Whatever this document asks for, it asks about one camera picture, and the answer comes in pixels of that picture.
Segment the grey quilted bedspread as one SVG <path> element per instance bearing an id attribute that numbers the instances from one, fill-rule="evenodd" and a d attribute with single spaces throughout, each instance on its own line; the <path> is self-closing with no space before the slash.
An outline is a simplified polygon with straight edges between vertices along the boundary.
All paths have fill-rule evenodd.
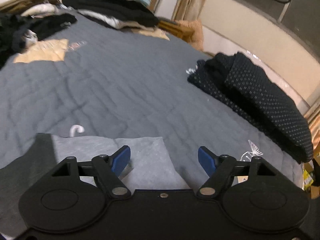
<path id="1" fill-rule="evenodd" d="M 37 133 L 53 135 L 59 159 L 89 160 L 129 145 L 132 163 L 172 187 L 199 187 L 207 175 L 197 161 L 206 146 L 240 159 L 251 151 L 297 186 L 302 166 L 229 107 L 187 80 L 204 55 L 168 40 L 108 29 L 83 16 L 37 51 L 68 47 L 62 61 L 16 62 L 1 69 L 1 167 L 23 156 Z"/>

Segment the brown folded garment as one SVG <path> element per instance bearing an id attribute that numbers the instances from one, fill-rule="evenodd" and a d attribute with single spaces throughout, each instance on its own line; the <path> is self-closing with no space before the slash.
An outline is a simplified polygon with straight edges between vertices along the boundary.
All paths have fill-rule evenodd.
<path id="1" fill-rule="evenodd" d="M 47 1 L 50 4 L 59 4 L 59 0 L 9 0 L 1 3 L 1 13 L 4 14 L 21 14 L 35 5 Z"/>

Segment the black clothes pile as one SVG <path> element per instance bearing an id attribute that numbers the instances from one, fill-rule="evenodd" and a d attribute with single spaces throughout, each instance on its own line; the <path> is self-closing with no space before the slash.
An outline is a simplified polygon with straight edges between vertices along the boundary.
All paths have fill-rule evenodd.
<path id="1" fill-rule="evenodd" d="M 32 40 L 42 41 L 75 23 L 76 18 L 68 13 L 44 18 L 1 13 L 1 67 Z"/>

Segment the wooden bedside table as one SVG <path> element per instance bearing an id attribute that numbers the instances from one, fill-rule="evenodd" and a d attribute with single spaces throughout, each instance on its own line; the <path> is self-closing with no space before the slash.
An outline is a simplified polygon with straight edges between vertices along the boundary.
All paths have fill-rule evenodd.
<path id="1" fill-rule="evenodd" d="M 194 34 L 194 30 L 181 25 L 176 22 L 170 22 L 167 20 L 160 20 L 158 24 L 159 29 L 162 29 L 171 35 L 174 35 L 184 41 L 188 41 Z"/>

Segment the grey sweatshirt with dark collar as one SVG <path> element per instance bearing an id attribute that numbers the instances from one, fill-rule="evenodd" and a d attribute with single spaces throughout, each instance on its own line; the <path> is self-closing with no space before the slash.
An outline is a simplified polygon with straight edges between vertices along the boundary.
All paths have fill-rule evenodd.
<path id="1" fill-rule="evenodd" d="M 136 189 L 187 189 L 175 171 L 161 137 L 108 139 L 104 137 L 63 138 L 38 134 L 27 152 L 1 168 L 1 235 L 14 239 L 26 230 L 18 201 L 29 187 L 67 157 L 90 161 L 109 157 L 111 170 L 131 192 Z"/>

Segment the dark dotted folded garment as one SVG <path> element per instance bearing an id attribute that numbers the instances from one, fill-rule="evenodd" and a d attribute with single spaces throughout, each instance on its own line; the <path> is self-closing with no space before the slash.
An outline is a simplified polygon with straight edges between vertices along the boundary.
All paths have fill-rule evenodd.
<path id="1" fill-rule="evenodd" d="M 311 132 L 295 102 L 243 53 L 199 60 L 188 82 L 231 108 L 298 163 L 313 158 Z"/>

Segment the stack of folded clothes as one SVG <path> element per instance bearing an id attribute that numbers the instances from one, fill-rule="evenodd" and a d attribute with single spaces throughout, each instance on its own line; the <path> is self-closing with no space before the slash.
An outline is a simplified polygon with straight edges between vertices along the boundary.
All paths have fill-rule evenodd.
<path id="1" fill-rule="evenodd" d="M 81 15 L 110 28 L 154 28 L 159 19 L 148 9 L 152 0 L 62 0 Z"/>

